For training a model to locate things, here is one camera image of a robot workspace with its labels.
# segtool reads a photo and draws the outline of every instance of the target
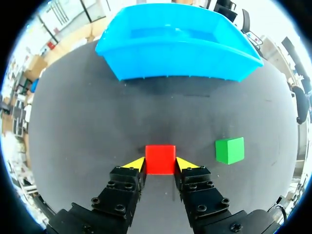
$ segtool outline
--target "desk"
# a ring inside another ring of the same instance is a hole
[[[39,193],[56,212],[90,209],[116,165],[147,144],[174,144],[177,155],[212,172],[231,212],[268,209],[286,195],[298,144],[284,76],[264,60],[243,82],[196,77],[118,81],[97,42],[42,74],[32,104],[29,147]],[[245,159],[215,160],[215,141],[245,138]],[[147,177],[130,233],[192,233],[173,176]]]

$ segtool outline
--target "screw head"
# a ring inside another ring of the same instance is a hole
[[[195,184],[190,184],[190,185],[189,185],[189,188],[190,188],[190,189],[195,189],[195,188],[197,188],[197,185],[195,185]]]
[[[124,205],[116,205],[115,210],[124,213],[126,208]]]
[[[208,186],[213,186],[214,183],[213,183],[211,180],[208,180],[208,181],[207,181],[207,185],[208,185]]]
[[[199,205],[199,206],[197,206],[197,211],[198,212],[204,212],[204,211],[206,211],[207,210],[207,206],[205,206],[205,205]]]
[[[230,203],[230,200],[228,199],[228,198],[223,198],[222,200],[221,200],[221,203],[222,204],[224,204],[224,205],[228,205],[229,203]]]
[[[241,224],[239,224],[239,223],[233,223],[230,226],[230,231],[233,232],[233,233],[240,232],[242,229],[243,229],[243,226]]]
[[[115,185],[115,182],[112,181],[112,180],[110,180],[110,181],[107,182],[107,185],[109,185],[109,186],[114,186],[114,185]]]
[[[99,204],[99,198],[98,197],[93,197],[91,199],[91,201],[92,201],[93,204]]]
[[[133,188],[133,185],[131,183],[126,183],[125,184],[125,188],[126,189],[132,189]]]

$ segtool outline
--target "office chair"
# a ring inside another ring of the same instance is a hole
[[[250,31],[250,17],[249,17],[248,11],[246,11],[245,9],[242,9],[242,12],[243,12],[244,21],[243,21],[243,27],[241,29],[241,32],[247,36],[248,40],[253,44],[256,51],[259,53],[259,55],[263,57],[260,51],[260,45],[263,44],[263,41],[256,34]]]

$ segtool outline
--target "chair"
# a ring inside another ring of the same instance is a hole
[[[249,13],[245,9],[242,9],[242,11],[243,11],[244,22],[243,22],[243,27],[241,29],[241,32],[247,36],[248,40],[253,44],[257,52],[262,56],[260,52],[260,45],[263,44],[263,41],[256,34],[250,31]]]
[[[231,2],[230,0],[217,0],[214,11],[224,15],[231,22],[233,22],[237,16],[237,13],[232,11],[232,6],[234,5],[234,9],[236,8],[236,4]]]

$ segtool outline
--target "blue bin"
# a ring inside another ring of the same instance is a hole
[[[223,15],[151,3],[123,8],[96,46],[119,80],[199,76],[242,81],[263,62]]]

